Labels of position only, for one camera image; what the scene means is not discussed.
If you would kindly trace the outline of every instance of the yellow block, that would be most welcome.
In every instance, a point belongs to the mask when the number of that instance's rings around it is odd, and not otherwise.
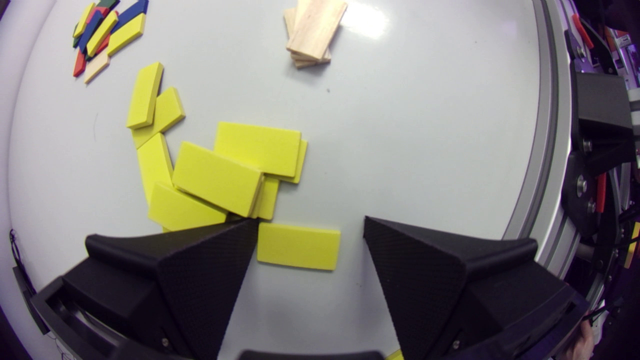
[[[95,8],[94,3],[91,3],[84,8],[82,15],[80,15],[80,20],[78,21],[76,30],[74,31],[74,38],[79,37],[84,33],[84,29],[86,29],[86,19],[89,17],[89,14],[93,12],[93,8]]]
[[[248,217],[263,177],[256,168],[183,142],[175,162],[173,184],[223,209]]]
[[[273,218],[273,210],[276,207],[279,185],[280,180],[269,176],[264,177],[262,188],[253,207],[252,218],[263,218],[265,220],[271,220]]]
[[[292,177],[299,149],[299,131],[219,122],[213,151],[269,174]]]
[[[140,148],[142,144],[151,139],[155,134],[164,133],[169,130],[170,127],[184,119],[184,117],[184,108],[182,108],[178,90],[174,87],[166,89],[156,98],[154,123],[149,126],[131,130],[136,149]]]
[[[397,349],[393,354],[387,356],[385,360],[404,360],[404,356],[402,356],[402,351]]]
[[[120,49],[129,45],[130,42],[139,38],[144,32],[145,14],[141,13],[111,34],[109,45],[107,45],[107,53],[109,56],[113,56]]]
[[[89,56],[95,55],[96,50],[107,35],[109,35],[111,29],[116,26],[117,22],[118,15],[116,15],[116,12],[109,12],[107,17],[102,21],[102,24],[100,24],[98,29],[93,33],[89,42],[86,43],[86,52]]]
[[[634,223],[634,230],[631,233],[631,238],[632,239],[637,238],[638,234],[640,234],[640,223],[636,222],[636,223]],[[629,248],[627,248],[627,256],[625,257],[625,264],[624,264],[625,269],[628,269],[628,268],[631,267],[631,261],[633,261],[633,259],[634,259],[634,253],[636,252],[636,246],[637,246],[637,241],[635,243],[631,243],[629,245]]]
[[[296,175],[294,177],[291,176],[280,176],[280,175],[270,175],[275,177],[276,179],[282,181],[288,181],[290,183],[297,184],[300,182],[300,175],[302,175],[302,165],[305,163],[305,155],[307,153],[307,141],[300,140],[300,149],[298,150],[298,160],[296,162]]]
[[[260,223],[258,261],[320,270],[335,270],[340,231]]]
[[[221,224],[227,219],[226,211],[183,193],[171,183],[161,182],[154,187],[148,215],[170,231]]]
[[[147,204],[150,204],[156,182],[171,184],[173,169],[164,135],[156,134],[138,149],[138,163]]]
[[[153,123],[156,97],[163,70],[164,66],[161,63],[153,63],[138,72],[127,117],[129,129],[137,129]]]

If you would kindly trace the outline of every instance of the metal bolt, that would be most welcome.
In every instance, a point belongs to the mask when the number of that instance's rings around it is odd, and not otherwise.
[[[576,193],[578,197],[581,197],[585,192],[587,192],[587,181],[584,179],[584,176],[580,175],[576,182]]]
[[[583,140],[582,148],[584,152],[591,152],[593,150],[593,142],[591,142],[591,140]]]
[[[593,200],[589,200],[589,204],[587,204],[587,213],[593,214],[596,212],[596,203]]]

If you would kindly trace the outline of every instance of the wooden block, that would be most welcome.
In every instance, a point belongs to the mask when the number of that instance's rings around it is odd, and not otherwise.
[[[111,36],[110,42],[112,42],[115,37],[116,34],[114,33]],[[129,129],[138,129],[153,123],[156,97],[158,96],[158,88],[160,87],[163,70],[164,66],[159,62],[155,62],[147,67],[143,67],[138,72],[138,77],[133,87],[133,94],[131,95],[129,115],[127,117],[127,127]]]
[[[149,219],[170,231],[221,224],[227,212],[206,204],[173,187],[171,183],[157,182],[149,204]]]
[[[93,60],[89,61],[84,70],[84,83],[88,84],[89,81],[93,80],[97,74],[100,74],[101,71],[109,66],[109,59],[110,57],[107,52],[103,51],[98,56],[94,57]]]
[[[213,150],[269,174],[295,176],[299,149],[299,131],[221,121]]]
[[[262,222],[258,227],[258,261],[335,270],[340,231]]]
[[[89,23],[89,20],[95,15],[95,13],[101,13],[102,17],[105,18],[107,16],[107,14],[109,13],[109,8],[105,8],[103,6],[96,6],[95,8],[93,8],[91,15],[89,15],[89,19],[87,19],[87,24]]]
[[[89,16],[93,13],[93,8],[95,8],[95,4],[91,3],[87,5],[86,8],[82,11],[82,15],[80,15],[80,20],[76,24],[76,29],[74,30],[74,38],[79,37],[84,33],[84,29],[86,28],[86,22],[89,20]]]
[[[149,126],[131,130],[136,149],[140,148],[142,144],[151,139],[155,134],[164,133],[178,121],[184,119],[184,117],[184,108],[182,107],[180,96],[178,96],[178,90],[174,87],[166,89],[156,98],[154,123]]]
[[[298,24],[300,23],[302,15],[304,15],[305,11],[309,7],[309,4],[311,4],[311,0],[298,0],[298,6],[294,8],[294,12],[293,12],[293,15],[294,15],[293,28],[291,29],[289,38],[293,36],[294,30],[296,29],[296,26],[298,26]],[[303,54],[295,54],[295,55],[301,58],[298,58],[298,59],[294,58],[294,60],[313,60],[313,58],[310,58]],[[324,55],[321,59],[321,63],[328,63],[330,61],[331,61],[331,52],[329,52],[329,48],[327,48],[327,50],[324,52]]]
[[[120,16],[118,16],[118,24],[116,24],[111,32],[114,33],[118,31],[122,26],[135,19],[141,13],[147,13],[148,4],[148,0],[138,0],[133,5],[128,7],[120,14]]]
[[[96,6],[109,8],[110,10],[113,10],[113,8],[116,7],[116,5],[119,3],[120,3],[120,0],[100,0],[98,5]]]
[[[175,162],[173,184],[223,209],[248,217],[263,177],[256,168],[183,142]]]
[[[84,72],[84,68],[86,67],[86,61],[84,60],[84,54],[78,50],[78,55],[76,56],[76,65],[74,66],[74,77],[77,78]]]
[[[110,34],[111,29],[115,26],[116,22],[118,22],[118,15],[115,12],[110,12],[102,24],[95,30],[95,33],[89,39],[89,42],[86,44],[86,53],[89,56],[94,56],[98,47],[102,44],[107,35]]]
[[[138,149],[138,164],[147,204],[151,203],[154,186],[159,181],[171,184],[173,167],[164,135],[156,134]]]
[[[107,37],[104,38],[104,40],[102,41],[100,46],[98,46],[98,49],[95,51],[96,55],[100,54],[102,52],[102,50],[105,50],[107,48],[107,46],[109,45],[109,39],[110,38],[111,38],[111,34],[107,34]]]
[[[347,4],[340,0],[312,1],[296,24],[287,50],[320,60],[346,9]]]
[[[80,36],[80,41],[78,42],[78,48],[86,54],[86,45],[93,36],[95,30],[100,26],[104,17],[100,12],[94,12],[91,21],[86,25],[86,29],[84,29],[83,34]]]
[[[404,357],[402,356],[402,351],[397,349],[393,354],[387,356],[385,360],[404,360]]]
[[[296,175],[294,177],[280,176],[280,175],[269,175],[269,176],[282,181],[287,181],[289,183],[298,184],[300,182],[300,176],[302,175],[302,165],[304,165],[305,163],[305,155],[307,154],[307,145],[308,143],[306,140],[300,140],[300,149],[298,150],[298,160],[296,162]]]
[[[129,45],[130,42],[136,40],[145,32],[145,14],[133,18],[127,24],[122,26],[118,31],[111,33],[111,39],[109,40],[109,46],[107,52],[109,56],[113,56],[119,52],[123,47]]]
[[[287,35],[291,38],[294,29],[294,18],[296,15],[296,8],[286,9],[284,11],[284,21],[287,28]],[[319,61],[313,60],[308,56],[300,55],[300,54],[291,54],[291,58],[294,60],[294,65],[296,69],[302,69],[305,67],[317,65],[318,63],[328,63],[331,61],[331,54],[329,53],[329,49],[327,49],[323,58]]]

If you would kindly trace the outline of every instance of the white tabletop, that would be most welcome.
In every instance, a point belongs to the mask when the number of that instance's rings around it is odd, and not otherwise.
[[[332,63],[296,70],[282,18],[294,0],[152,0],[145,34],[88,86],[72,77],[85,2],[56,3],[15,108],[10,208],[36,288],[86,257],[87,234],[161,230],[125,128],[136,73],[154,61],[187,113],[166,134],[174,160],[183,141],[211,148],[218,121],[300,130],[301,183],[282,183],[273,221],[342,231],[332,273],[252,261],[220,359],[397,350],[365,215],[504,234],[538,110],[531,1],[351,1]]]

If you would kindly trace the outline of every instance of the colored block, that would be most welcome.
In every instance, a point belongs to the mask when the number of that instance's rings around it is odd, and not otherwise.
[[[258,261],[320,270],[335,270],[340,231],[261,222]]]
[[[84,54],[78,50],[78,55],[76,56],[76,65],[74,66],[74,77],[77,78],[84,72],[84,68],[86,67],[86,61],[84,60]]]
[[[83,53],[86,53],[86,45],[89,42],[89,39],[91,39],[91,36],[95,32],[95,30],[98,28],[98,26],[100,26],[100,23],[103,19],[104,17],[100,12],[93,13],[91,21],[86,25],[84,33],[82,34],[82,36],[80,36],[80,42],[78,42],[78,47]]]
[[[169,148],[166,146],[164,135],[156,134],[138,149],[138,163],[147,204],[150,204],[156,182],[171,184],[173,175]]]
[[[118,31],[122,26],[135,19],[141,13],[147,13],[148,4],[148,0],[138,0],[133,5],[128,7],[120,14],[120,16],[118,16],[118,24],[116,24],[111,32],[114,33]]]
[[[131,130],[136,149],[141,147],[142,144],[151,139],[155,134],[167,131],[175,125],[175,123],[184,119],[184,116],[184,108],[182,108],[178,90],[174,87],[166,89],[156,98],[154,123],[149,126]]]
[[[120,3],[120,0],[100,0],[98,5],[96,6],[109,8],[110,10],[113,10],[113,8],[116,7],[116,5],[119,3]]]
[[[302,165],[305,163],[305,155],[307,154],[307,141],[300,140],[300,149],[298,149],[298,161],[296,162],[296,175],[294,177],[291,176],[280,176],[280,175],[269,175],[276,179],[287,181],[289,183],[298,184],[300,182],[300,176],[302,175]]]
[[[385,360],[404,360],[404,356],[402,356],[402,351],[397,349],[393,354],[387,356]]]
[[[89,18],[91,18],[97,12],[101,13],[102,17],[104,18],[109,13],[109,8],[105,8],[103,6],[96,6],[95,8],[93,8],[93,11],[91,12],[91,15],[89,16]]]
[[[175,162],[173,184],[223,209],[248,217],[263,177],[256,168],[183,142]]]
[[[84,83],[89,83],[97,74],[100,74],[101,71],[109,66],[109,61],[109,55],[106,51],[101,52],[93,60],[89,61],[84,70]]]
[[[119,52],[123,47],[129,45],[130,42],[136,40],[145,32],[145,14],[141,13],[132,21],[129,21],[125,26],[122,26],[118,31],[111,32],[111,40],[109,40],[109,47],[107,51],[109,56],[113,56]]]
[[[149,204],[149,219],[171,231],[221,224],[227,212],[186,194],[172,184],[157,182]]]
[[[107,34],[107,37],[104,38],[104,40],[102,41],[102,44],[98,46],[98,49],[95,51],[95,54],[100,54],[102,50],[105,50],[107,48],[107,45],[109,45],[110,38],[111,38],[111,34]]]
[[[111,36],[109,46],[116,34]],[[158,96],[158,88],[160,87],[160,79],[164,66],[155,62],[147,67],[143,67],[138,72],[136,83],[133,87],[131,95],[131,104],[129,105],[129,115],[127,116],[127,127],[129,129],[138,129],[143,126],[149,126],[154,121],[154,109],[156,108],[156,97]]]
[[[295,176],[300,132],[273,127],[219,122],[214,152],[259,168]]]
[[[255,201],[250,217],[263,218],[265,220],[271,220],[273,218],[273,210],[276,207],[276,198],[278,197],[279,186],[280,180],[269,176],[264,177],[262,187]]]
[[[82,11],[80,20],[78,20],[78,23],[76,24],[76,28],[74,30],[74,38],[77,38],[84,33],[86,22],[87,20],[89,20],[89,16],[93,13],[93,8],[95,8],[95,4],[91,3],[87,5],[87,7]]]
[[[95,30],[95,33],[89,39],[89,42],[86,44],[86,53],[89,56],[94,56],[95,52],[98,50],[98,47],[102,44],[107,35],[110,34],[111,29],[115,26],[116,22],[118,22],[118,15],[115,12],[110,12],[102,24]]]

